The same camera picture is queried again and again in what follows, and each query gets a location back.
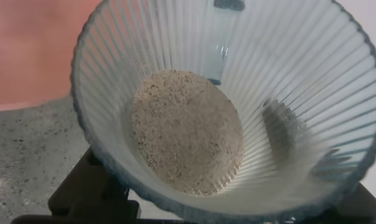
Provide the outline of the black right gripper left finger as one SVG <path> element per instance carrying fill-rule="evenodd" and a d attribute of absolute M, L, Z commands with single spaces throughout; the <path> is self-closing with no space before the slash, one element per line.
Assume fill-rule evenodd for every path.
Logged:
<path fill-rule="evenodd" d="M 88 149 L 48 200 L 54 216 L 67 218 L 139 218 L 141 209 Z"/>

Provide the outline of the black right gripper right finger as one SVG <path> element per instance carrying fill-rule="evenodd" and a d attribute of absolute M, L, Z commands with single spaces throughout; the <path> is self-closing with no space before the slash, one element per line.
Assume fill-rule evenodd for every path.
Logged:
<path fill-rule="evenodd" d="M 337 205 L 299 224 L 376 224 L 376 198 L 358 184 Z"/>

